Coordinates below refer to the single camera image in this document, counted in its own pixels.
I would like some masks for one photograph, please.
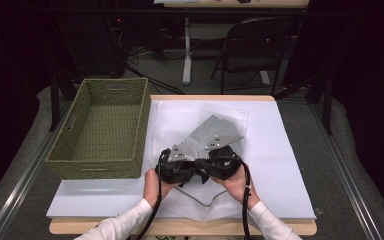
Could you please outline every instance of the gray carpet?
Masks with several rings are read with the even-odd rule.
[[[199,59],[200,52],[196,51],[194,57]],[[138,64],[131,65],[141,73],[174,85],[186,94],[219,93],[219,75],[216,75],[215,79],[209,78],[215,63],[214,58],[206,57],[193,62],[192,83],[189,86],[183,86],[181,83],[183,57],[168,58],[148,53],[139,56],[139,62],[136,61],[136,63]],[[123,77],[136,76],[126,72]],[[164,94],[170,93],[161,88],[159,90]],[[269,91],[270,89],[253,89],[232,91],[227,94],[267,94]],[[289,99],[278,102],[313,207],[323,210],[323,214],[318,215],[316,221],[317,234],[305,239],[368,239],[343,182],[338,177],[329,143],[317,124],[319,117],[314,114],[317,112],[314,110],[317,106],[309,106],[305,103],[303,100],[305,92],[306,90],[303,89]],[[153,89],[153,93],[157,94],[158,91]],[[42,91],[38,97],[41,100],[40,112],[13,164],[0,183],[0,213],[6,201],[11,200],[10,195],[23,176],[24,170],[38,156],[48,134],[51,119],[49,89]],[[384,200],[358,161],[345,111],[337,101],[333,103],[332,113],[333,139],[367,203],[368,211],[379,229],[380,236],[384,239]],[[60,180],[45,165],[41,165],[38,171],[34,183],[27,189],[29,190],[27,195],[19,199],[20,205],[15,209],[15,215],[8,219],[6,225],[8,228],[2,229],[1,239],[72,239],[74,237],[52,235],[49,232],[50,219],[45,216],[45,211]]]

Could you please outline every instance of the forearm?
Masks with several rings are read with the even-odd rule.
[[[99,225],[77,240],[86,239],[126,239],[132,231],[139,227],[143,220],[152,212],[152,208],[145,199],[141,199],[135,207],[114,218],[102,220]]]
[[[292,228],[275,216],[262,201],[249,211],[250,216],[258,224],[258,228],[267,240],[301,239]]]

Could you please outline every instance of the chair backrest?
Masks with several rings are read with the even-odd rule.
[[[296,33],[298,21],[291,17],[249,18],[235,24],[227,33],[225,47],[231,42],[261,40],[273,51],[283,46],[284,42]]]

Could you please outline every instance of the person's arm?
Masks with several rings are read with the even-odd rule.
[[[161,183],[161,195],[164,199],[175,185]],[[143,198],[133,208],[114,218],[102,220],[98,226],[90,229],[76,240],[97,239],[126,239],[132,231],[148,218],[158,198],[158,175],[155,169],[149,169],[145,174]]]
[[[244,167],[241,166],[235,175],[232,177],[222,180],[218,178],[212,178],[216,183],[223,185],[226,190],[241,204],[243,203],[244,191],[245,191],[245,171]],[[250,196],[248,197],[248,211],[250,216],[258,224],[260,232],[263,234],[265,239],[301,239],[292,228],[281,221],[275,216],[266,206],[266,204],[260,200],[257,192],[254,188],[254,183],[251,178]]]

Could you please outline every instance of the person's right hand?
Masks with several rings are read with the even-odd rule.
[[[212,177],[213,181],[221,184],[223,187],[226,188],[226,190],[232,195],[234,199],[236,199],[239,203],[243,203],[244,199],[244,192],[245,192],[245,186],[246,186],[246,180],[245,180],[245,170],[244,167],[241,166],[238,171],[233,175],[232,177],[222,180],[216,177]],[[248,198],[248,210],[255,206],[260,201],[260,198],[257,195],[257,192],[254,188],[254,183],[250,182],[250,196]]]

